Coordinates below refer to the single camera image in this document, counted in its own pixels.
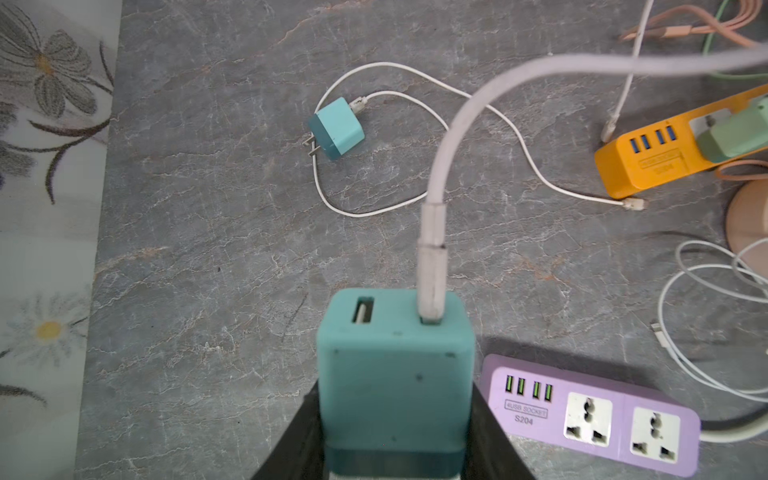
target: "coiled white cable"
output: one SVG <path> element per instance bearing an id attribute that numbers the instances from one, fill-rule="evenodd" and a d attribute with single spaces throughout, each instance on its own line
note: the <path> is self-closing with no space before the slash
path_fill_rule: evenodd
<path id="1" fill-rule="evenodd" d="M 411 72 L 413 74 L 417 74 L 419 77 L 422 77 L 422 78 L 425 78 L 428 81 L 431 81 L 433 84 L 436 84 L 439 87 L 444 88 L 445 90 L 452 91 L 453 93 L 459 94 L 459 95 L 461 95 L 462 97 L 465 97 L 465 98 L 471 98 L 472 97 L 467 92 L 459 90 L 458 88 L 452 87 L 451 85 L 446 84 L 445 82 L 442 82 L 442 81 L 440 81 L 440 80 L 438 80 L 438 79 L 436 79 L 434 77 L 431 77 L 431 76 L 427 75 L 426 73 L 424 73 L 423 71 L 416 70 L 413 67 L 409 67 L 408 65 L 402 65 L 402 64 L 399 64 L 399 63 L 391 62 L 391 61 L 377 61 L 377 62 L 361 65 L 361 66 L 359 66 L 357 68 L 354 68 L 354 69 L 346 72 L 344 75 L 339 77 L 338 80 L 333 82 L 333 84 L 331 84 L 331 86 L 328 87 L 328 90 L 326 90 L 326 92 L 320 98 L 320 101 L 317 103 L 317 107 L 315 107 L 315 113 L 317 113 L 320 110 L 320 108 L 323 106 L 323 104 L 325 103 L 326 99 L 328 98 L 328 96 L 333 91 L 333 89 L 338 87 L 339 84 L 342 81 L 346 80 L 347 78 L 349 78 L 350 76 L 354 75 L 355 73 L 357 73 L 359 71 L 363 71 L 363 70 L 366 70 L 368 68 L 374 68 L 374 67 L 393 67 L 393 68 L 399 68 L 401 70 L 409 71 L 409 72 Z M 401 97 L 401 98 L 405 98 L 406 100 L 412 101 L 413 103 L 417 104 L 419 107 L 424 108 L 425 110 L 427 110 L 430 114 L 432 114 L 433 117 L 437 118 L 440 121 L 440 123 L 443 125 L 443 127 L 445 127 L 446 130 L 448 129 L 448 127 L 447 127 L 448 124 L 434 110 L 432 110 L 429 106 L 427 106 L 423 102 L 421 102 L 421 101 L 419 101 L 419 100 L 417 100 L 414 97 L 411 97 L 409 95 L 401 94 L 401 93 L 396 92 L 396 91 L 377 91 L 375 93 L 372 93 L 372 94 L 368 95 L 367 97 L 365 97 L 365 99 L 368 100 L 370 98 L 374 98 L 374 97 L 377 97 L 379 95 L 384 95 L 384 94 L 395 95 L 395 96 L 398 96 L 398 97 Z M 523 138 L 523 135 L 522 135 L 522 133 L 520 133 L 520 130 L 517 128 L 517 126 L 515 126 L 515 124 L 512 123 L 512 121 L 509 120 L 509 118 L 507 118 L 506 115 L 501 113 L 498 109 L 496 109 L 492 105 L 486 105 L 485 107 L 487 109 L 489 109 L 491 112 L 493 112 L 494 114 L 496 114 L 499 118 L 501 118 L 507 125 L 509 125 L 509 127 L 512 129 L 512 131 L 515 132 L 515 136 L 518 138 L 518 141 L 520 142 L 520 147 L 523 150 L 523 154 L 525 155 L 525 158 L 528 160 L 528 164 L 531 165 L 531 169 L 533 169 L 533 171 L 536 174 L 536 176 L 538 177 L 538 179 L 541 180 L 541 182 L 544 185 L 546 185 L 547 187 L 550 187 L 552 190 L 554 190 L 556 192 L 559 192 L 561 194 L 569 195 L 571 197 L 578 198 L 580 200 L 589 200 L 589 201 L 599 202 L 599 203 L 602 203 L 602 204 L 618 205 L 618 206 L 624 207 L 624 208 L 626 208 L 628 210 L 643 210 L 644 209 L 645 203 L 642 200 L 637 199 L 637 198 L 627 198 L 627 199 L 624 199 L 624 200 L 613 200 L 613 199 L 610 199 L 610 198 L 603 198 L 603 197 L 595 197 L 595 196 L 592 196 L 592 195 L 577 194 L 575 192 L 572 192 L 572 191 L 569 191 L 569 190 L 565 190 L 564 188 L 560 188 L 557 185 L 554 185 L 552 182 L 547 180 L 544 177 L 544 175 L 541 174 L 541 171 L 538 169 L 538 167 L 536 167 L 536 163 L 533 161 L 533 157 L 531 156 L 531 152 L 528 150 L 528 145 L 525 143 L 525 139 Z M 317 155 L 316 154 L 312 155 L 312 167 L 313 167 L 313 172 L 314 172 L 314 176 L 315 176 L 315 187 L 317 189 L 317 193 L 320 195 L 320 199 L 323 201 L 323 203 L 326 205 L 326 207 L 328 207 L 330 210 L 333 210 L 337 214 L 344 215 L 345 217 L 352 217 L 352 218 L 372 217 L 374 215 L 384 214 L 385 212 L 389 212 L 389 211 L 398 209 L 400 207 L 404 207 L 406 205 L 413 204 L 413 203 L 421 200 L 422 198 L 426 197 L 426 192 L 424 192 L 423 194 L 421 194 L 421 195 L 419 195 L 417 197 L 413 197 L 413 198 L 411 198 L 409 200 L 400 202 L 400 203 L 395 204 L 395 205 L 391 205 L 389 207 L 380 208 L 378 210 L 373 210 L 373 211 L 370 211 L 370 212 L 362 212 L 362 213 L 348 212 L 348 211 L 342 210 L 342 209 L 340 209 L 338 207 L 334 207 L 328 201 L 328 198 L 326 197 L 326 195 L 323 193 L 323 189 L 320 186 L 319 174 L 318 174 L 318 170 L 317 170 Z"/>
<path id="2" fill-rule="evenodd" d="M 712 290 L 715 290 L 718 293 L 723 293 L 733 298 L 737 298 L 741 300 L 749 300 L 751 302 L 757 302 L 757 303 L 768 303 L 768 290 L 766 290 L 766 286 L 768 286 L 768 279 L 752 271 L 741 260 L 742 255 L 744 255 L 746 252 L 752 250 L 754 247 L 763 243 L 768 243 L 768 237 L 752 242 L 746 248 L 741 250 L 741 252 L 739 252 L 737 255 L 726 248 L 722 248 L 721 246 L 716 245 L 715 243 L 705 242 L 702 240 L 688 240 L 687 242 L 683 242 L 680 245 L 678 245 L 677 249 L 675 249 L 675 260 L 677 261 L 677 265 L 680 267 L 680 271 L 677 272 L 674 276 L 672 276 L 672 278 L 670 278 L 667 281 L 667 283 L 664 285 L 664 288 L 661 289 L 661 293 L 659 295 L 659 301 L 657 304 L 658 323 L 652 324 L 651 328 L 656 333 L 656 337 L 658 338 L 661 346 L 664 347 L 667 353 L 669 353 L 670 357 L 672 357 L 672 360 L 674 360 L 675 363 L 679 365 L 680 368 L 692 379 L 696 380 L 697 382 L 703 385 L 709 386 L 713 389 L 723 390 L 724 392 L 732 393 L 735 396 L 739 396 L 743 399 L 753 400 L 755 402 L 761 402 L 761 403 L 768 403 L 768 397 L 760 396 L 760 394 L 768 393 L 768 386 L 760 389 L 734 389 L 718 380 L 715 380 L 714 378 L 712 378 L 712 376 L 706 374 L 700 368 L 695 366 L 685 356 L 685 354 L 683 354 L 680 351 L 680 349 L 677 347 L 677 344 L 675 344 L 674 340 L 672 340 L 672 337 L 670 336 L 669 331 L 667 330 L 667 325 L 664 322 L 664 299 L 667 297 L 667 293 L 669 292 L 672 285 L 682 276 L 688 276 L 691 279 L 697 281 L 698 283 L 701 283 L 702 285 Z M 721 253 L 725 253 L 727 256 L 731 257 L 732 261 L 730 263 L 702 263 L 700 265 L 686 266 L 683 263 L 682 250 L 689 245 L 702 245 L 705 247 L 714 248 L 715 250 L 718 250 Z M 728 290 L 719 285 L 708 282 L 702 279 L 700 276 L 693 273 L 693 271 L 695 270 L 715 269 L 715 268 L 732 270 L 732 271 L 738 272 L 737 278 L 742 280 L 744 283 L 747 283 L 748 285 L 760 288 L 763 291 L 763 294 L 765 295 L 765 297 L 745 295 L 740 292 Z M 749 275 L 754 280 L 750 280 L 746 278 L 744 275 Z M 768 431 L 768 415 L 764 415 L 763 417 L 749 423 L 748 425 L 743 425 L 735 429 L 728 429 L 723 431 L 717 431 L 717 430 L 702 431 L 701 440 L 704 442 L 717 442 L 717 443 L 738 442 L 742 440 L 751 439 L 752 437 L 760 435 L 761 433 L 764 433 L 766 431 Z"/>

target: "orange power strip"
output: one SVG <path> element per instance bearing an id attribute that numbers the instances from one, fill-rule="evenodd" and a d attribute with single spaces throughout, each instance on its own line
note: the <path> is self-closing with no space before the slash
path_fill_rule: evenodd
<path id="1" fill-rule="evenodd" d="M 728 118 L 767 94 L 768 84 L 765 84 L 638 128 L 605 144 L 595 152 L 594 162 L 608 194 L 613 198 L 629 197 L 721 165 L 701 155 L 696 136 L 708 129 L 712 121 Z"/>

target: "cable connector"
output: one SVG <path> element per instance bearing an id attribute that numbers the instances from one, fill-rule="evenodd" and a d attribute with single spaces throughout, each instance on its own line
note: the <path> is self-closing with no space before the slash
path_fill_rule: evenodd
<path id="1" fill-rule="evenodd" d="M 654 335 L 656 336 L 656 340 L 659 341 L 661 346 L 665 349 L 670 348 L 670 343 L 667 341 L 667 336 L 664 335 L 664 331 L 661 329 L 660 323 L 652 323 L 650 325 L 650 329 L 654 331 Z"/>
<path id="2" fill-rule="evenodd" d="M 445 249 L 445 204 L 422 205 L 416 270 L 419 316 L 424 323 L 440 323 L 445 312 L 448 251 Z"/>
<path id="3" fill-rule="evenodd" d="M 645 31 L 647 38 L 676 38 L 686 37 L 690 35 L 690 31 L 693 30 L 692 25 L 675 25 L 672 27 L 659 27 L 649 28 Z M 619 41 L 632 40 L 637 37 L 637 31 L 630 31 L 619 37 Z"/>
<path id="4" fill-rule="evenodd" d="M 648 206 L 648 202 L 642 198 L 629 197 L 621 201 L 621 206 L 624 207 L 625 210 L 641 211 L 645 210 L 645 207 Z"/>
<path id="5" fill-rule="evenodd" d="M 352 100 L 349 103 L 349 108 L 352 109 L 352 113 L 357 115 L 358 113 L 360 113 L 366 107 L 367 104 L 368 104 L 368 99 L 367 98 L 365 98 L 365 97 L 358 97 L 358 98 Z"/>
<path id="6" fill-rule="evenodd" d="M 616 131 L 616 123 L 618 122 L 619 118 L 617 116 L 611 116 L 611 118 L 608 119 L 607 122 L 605 122 L 605 126 L 603 127 L 603 132 L 600 134 L 600 140 L 606 144 L 609 141 L 611 141 L 611 138 L 614 136 L 614 131 Z"/>

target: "beige round object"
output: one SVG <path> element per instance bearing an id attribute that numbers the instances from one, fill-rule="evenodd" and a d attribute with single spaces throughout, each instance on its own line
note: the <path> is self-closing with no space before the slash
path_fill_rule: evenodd
<path id="1" fill-rule="evenodd" d="M 728 207 L 725 233 L 734 253 L 768 237 L 768 180 L 753 180 L 736 193 Z M 742 260 L 755 272 L 768 276 L 768 243 L 757 245 Z"/>

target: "yellow flower center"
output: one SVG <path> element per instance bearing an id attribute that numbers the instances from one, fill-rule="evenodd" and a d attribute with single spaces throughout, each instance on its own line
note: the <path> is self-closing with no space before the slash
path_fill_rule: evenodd
<path id="1" fill-rule="evenodd" d="M 51 66 L 51 61 L 42 53 L 35 57 L 35 67 L 46 75 L 53 75 L 54 69 Z"/>
<path id="2" fill-rule="evenodd" d="M 61 334 L 61 324 L 59 322 L 45 322 L 37 329 L 38 338 L 41 340 L 53 340 Z"/>

